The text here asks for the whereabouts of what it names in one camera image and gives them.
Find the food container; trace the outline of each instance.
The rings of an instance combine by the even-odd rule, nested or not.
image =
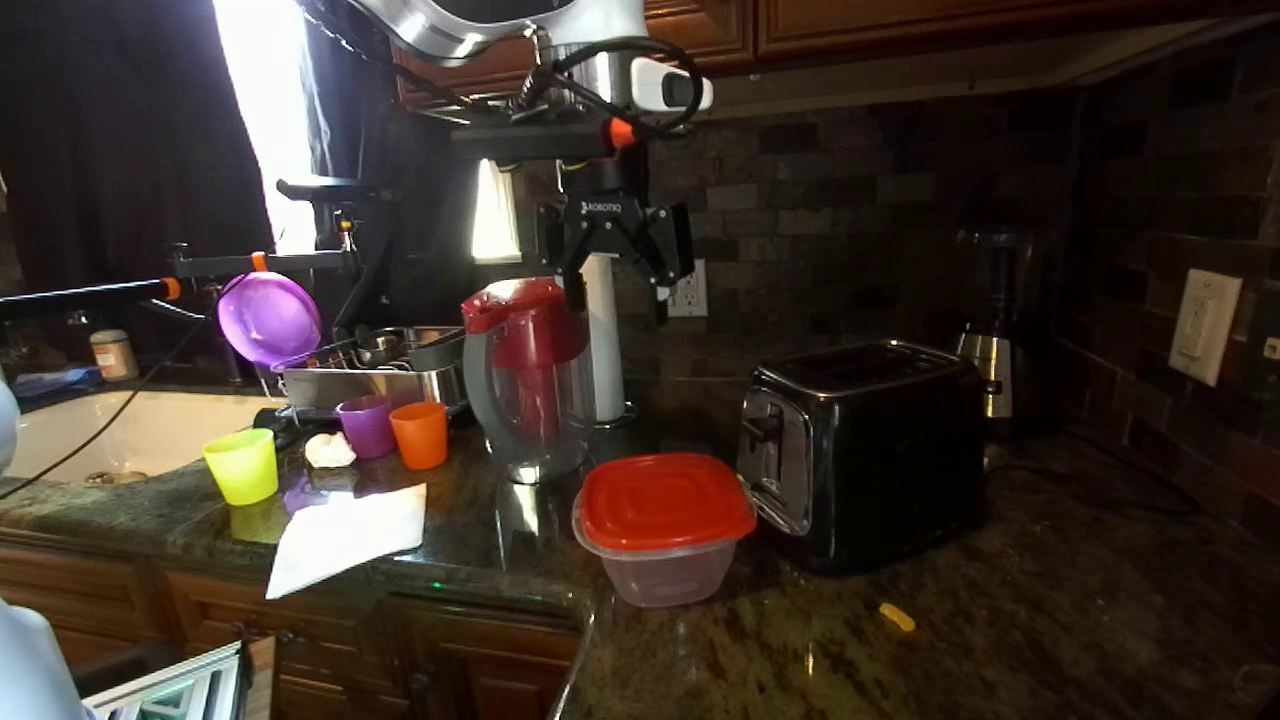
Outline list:
[[[610,461],[589,472],[571,508],[576,541],[637,608],[715,595],[754,527],[755,513],[731,468],[700,451]]]

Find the red lid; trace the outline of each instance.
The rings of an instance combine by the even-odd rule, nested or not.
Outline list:
[[[731,468],[700,451],[623,456],[589,472],[576,527],[600,551],[678,551],[755,527]]]

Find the purple cup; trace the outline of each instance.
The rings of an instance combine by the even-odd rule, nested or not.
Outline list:
[[[382,461],[395,449],[393,434],[393,400],[389,394],[358,394],[335,405],[335,419],[362,461]]]

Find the tile backsplash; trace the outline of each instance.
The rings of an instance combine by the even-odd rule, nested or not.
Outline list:
[[[847,334],[951,348],[987,310],[986,208],[1038,237],[1027,317],[1072,417],[1214,513],[1280,536],[1277,405],[1247,387],[1252,297],[1280,281],[1280,26],[1091,87],[703,123],[653,147],[653,200],[694,208],[708,321],[653,321],[619,270],[631,394],[731,443],[763,356]],[[1188,266],[1243,276],[1221,387],[1170,371]]]

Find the yellow cup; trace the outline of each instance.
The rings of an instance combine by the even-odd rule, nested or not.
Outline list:
[[[277,439],[268,427],[243,427],[203,443],[203,464],[236,508],[279,492]]]

